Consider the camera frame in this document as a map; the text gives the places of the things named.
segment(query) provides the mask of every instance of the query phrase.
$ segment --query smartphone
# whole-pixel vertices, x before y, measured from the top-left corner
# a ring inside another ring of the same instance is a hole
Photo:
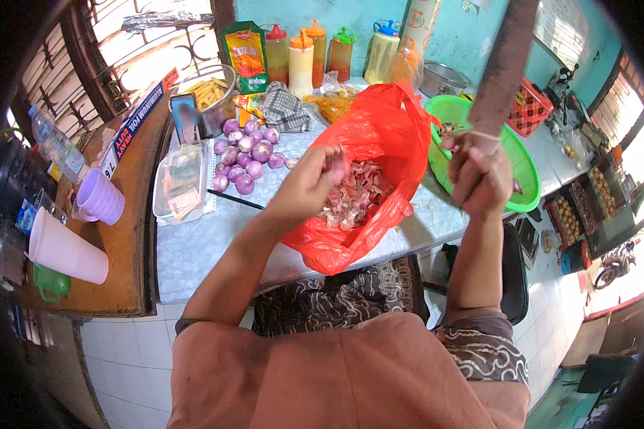
[[[195,93],[173,95],[170,106],[180,144],[190,144],[206,138],[205,120],[197,108]]]

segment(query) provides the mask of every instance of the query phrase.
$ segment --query wooden counter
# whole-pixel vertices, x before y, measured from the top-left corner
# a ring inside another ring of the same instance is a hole
[[[59,303],[47,303],[29,280],[18,293],[26,308],[63,310],[83,316],[139,316],[155,313],[157,277],[155,273],[156,221],[152,214],[152,187],[155,171],[169,146],[174,129],[167,106],[170,93],[155,106],[138,129],[112,176],[112,183],[126,199],[117,223],[80,222],[68,218],[67,227],[92,245],[103,250],[110,260],[107,279],[102,285],[71,278],[68,296]],[[104,128],[117,129],[121,116],[96,130],[84,150],[90,163],[102,148]],[[66,207],[71,183],[62,177],[58,184],[56,204]],[[31,263],[26,275],[31,279]]]

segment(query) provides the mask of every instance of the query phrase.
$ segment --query forearm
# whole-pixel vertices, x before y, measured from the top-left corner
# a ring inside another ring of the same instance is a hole
[[[501,311],[503,223],[493,213],[470,220],[448,280],[447,322]]]
[[[200,283],[183,317],[238,326],[270,253],[289,228],[271,210],[259,213]]]

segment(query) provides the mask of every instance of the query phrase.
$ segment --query marble tabletop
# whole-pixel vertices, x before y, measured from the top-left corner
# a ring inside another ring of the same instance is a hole
[[[427,98],[423,96],[423,105],[426,101]],[[275,150],[283,152],[287,158],[299,157],[324,129],[325,126],[313,117],[310,132],[282,134]],[[537,128],[530,137],[521,137],[521,141],[537,167],[542,196],[557,190],[586,171],[586,168],[578,169],[574,162],[565,156],[554,143],[549,128],[545,125]],[[285,167],[270,169],[265,166],[264,170],[263,176],[255,181],[253,193],[240,196],[241,198],[266,206],[289,172]],[[230,186],[226,193],[239,196],[234,186]],[[415,214],[403,219],[396,228],[390,229],[372,251],[351,264],[348,269],[386,262],[461,237],[469,217],[449,201],[448,194],[427,168],[421,185],[411,200]],[[213,213],[185,224],[158,227],[156,254],[160,301],[164,304],[188,301],[234,236],[258,214],[258,211],[218,198],[217,210]],[[260,279],[259,291],[317,276],[317,272],[310,270],[303,263],[299,252],[278,244],[267,261]]]

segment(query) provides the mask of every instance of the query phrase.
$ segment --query hand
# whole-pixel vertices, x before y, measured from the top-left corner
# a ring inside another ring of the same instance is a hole
[[[344,176],[343,163],[332,162],[322,172],[327,158],[343,155],[341,146],[317,146],[303,154],[286,176],[277,194],[267,206],[277,219],[295,228],[322,211],[329,191]]]
[[[455,149],[448,178],[455,184],[451,198],[471,218],[501,216],[513,193],[510,160],[498,139],[473,130],[453,133],[441,146]]]

